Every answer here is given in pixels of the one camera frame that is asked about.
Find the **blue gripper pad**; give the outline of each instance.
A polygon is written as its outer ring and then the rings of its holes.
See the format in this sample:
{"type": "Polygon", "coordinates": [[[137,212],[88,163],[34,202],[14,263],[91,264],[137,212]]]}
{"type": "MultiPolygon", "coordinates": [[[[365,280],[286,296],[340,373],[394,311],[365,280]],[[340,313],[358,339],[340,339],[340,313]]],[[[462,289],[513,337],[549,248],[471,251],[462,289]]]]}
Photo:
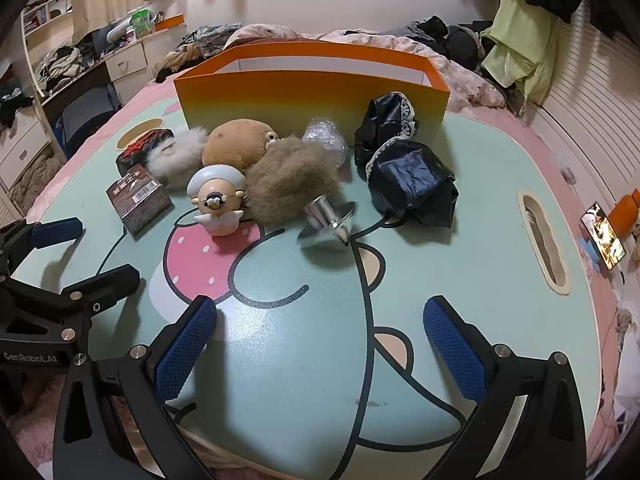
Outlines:
{"type": "Polygon", "coordinates": [[[462,395],[480,404],[486,394],[484,365],[435,298],[424,305],[422,322],[462,395]]]}
{"type": "Polygon", "coordinates": [[[57,222],[36,225],[31,231],[31,243],[36,249],[76,240],[82,234],[82,222],[67,218],[57,222]]]}
{"type": "Polygon", "coordinates": [[[156,366],[154,375],[158,400],[164,402],[175,399],[180,394],[202,349],[213,334],[217,313],[215,302],[209,298],[204,300],[169,346],[156,366]]]}

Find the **table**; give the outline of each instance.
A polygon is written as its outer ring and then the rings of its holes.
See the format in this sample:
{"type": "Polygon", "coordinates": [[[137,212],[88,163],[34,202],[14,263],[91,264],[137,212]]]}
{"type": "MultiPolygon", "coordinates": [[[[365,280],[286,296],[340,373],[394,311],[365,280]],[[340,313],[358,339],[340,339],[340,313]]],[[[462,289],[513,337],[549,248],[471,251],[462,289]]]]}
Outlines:
{"type": "Polygon", "coordinates": [[[265,230],[247,221],[214,243],[182,193],[133,238],[105,194],[118,177],[114,146],[130,127],[169,110],[164,127],[184,126],[175,102],[149,107],[114,134],[46,211],[42,221],[78,216],[84,237],[34,251],[15,273],[58,291],[123,263],[140,270],[138,293],[94,317],[94,359],[149,343],[189,298],[207,293],[217,299],[216,332],[170,402],[185,408],[188,431],[281,478],[421,479],[473,409],[422,328],[424,303],[442,294],[491,343],[545,359],[565,352],[590,429],[600,353],[588,282],[555,198],[510,137],[453,114],[439,131],[420,133],[456,173],[450,230],[383,225],[352,167],[344,193],[358,202],[360,234],[343,253],[300,250],[301,224],[265,230]],[[546,211],[568,295],[542,275],[520,191],[546,211]]]}

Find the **phone screen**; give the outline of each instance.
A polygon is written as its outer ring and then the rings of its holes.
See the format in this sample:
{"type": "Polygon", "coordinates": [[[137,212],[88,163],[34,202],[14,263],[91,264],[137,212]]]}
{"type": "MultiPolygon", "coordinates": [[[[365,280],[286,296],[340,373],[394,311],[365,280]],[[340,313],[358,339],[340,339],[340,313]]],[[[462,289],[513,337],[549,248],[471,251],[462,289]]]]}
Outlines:
{"type": "Polygon", "coordinates": [[[611,270],[625,257],[626,251],[609,219],[597,202],[582,215],[582,224],[601,254],[607,269],[611,270]]]}

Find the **black bag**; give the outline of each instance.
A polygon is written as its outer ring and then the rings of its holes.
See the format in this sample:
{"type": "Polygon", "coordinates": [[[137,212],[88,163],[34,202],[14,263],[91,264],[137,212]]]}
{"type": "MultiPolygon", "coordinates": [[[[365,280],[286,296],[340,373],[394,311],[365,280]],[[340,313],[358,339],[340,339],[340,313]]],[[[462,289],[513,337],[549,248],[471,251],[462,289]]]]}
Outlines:
{"type": "Polygon", "coordinates": [[[356,131],[356,165],[366,165],[369,192],[380,213],[451,227],[456,177],[427,146],[411,140],[417,127],[405,95],[393,92],[373,99],[356,131]]]}
{"type": "Polygon", "coordinates": [[[149,130],[138,140],[132,142],[127,146],[127,149],[116,158],[116,166],[118,167],[120,176],[125,176],[127,171],[136,164],[142,164],[142,166],[146,167],[146,158],[149,152],[165,139],[173,136],[174,133],[171,130],[156,128],[149,130]]]}

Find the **brown fur pom-pom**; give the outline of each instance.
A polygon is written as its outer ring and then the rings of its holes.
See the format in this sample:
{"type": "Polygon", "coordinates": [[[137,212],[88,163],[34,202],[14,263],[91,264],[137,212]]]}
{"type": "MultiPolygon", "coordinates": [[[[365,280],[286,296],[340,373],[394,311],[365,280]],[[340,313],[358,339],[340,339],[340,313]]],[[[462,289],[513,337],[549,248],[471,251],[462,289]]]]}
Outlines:
{"type": "Polygon", "coordinates": [[[338,172],[319,144],[297,137],[279,140],[246,174],[247,206],[264,225],[280,225],[303,213],[321,195],[340,196],[338,172]]]}

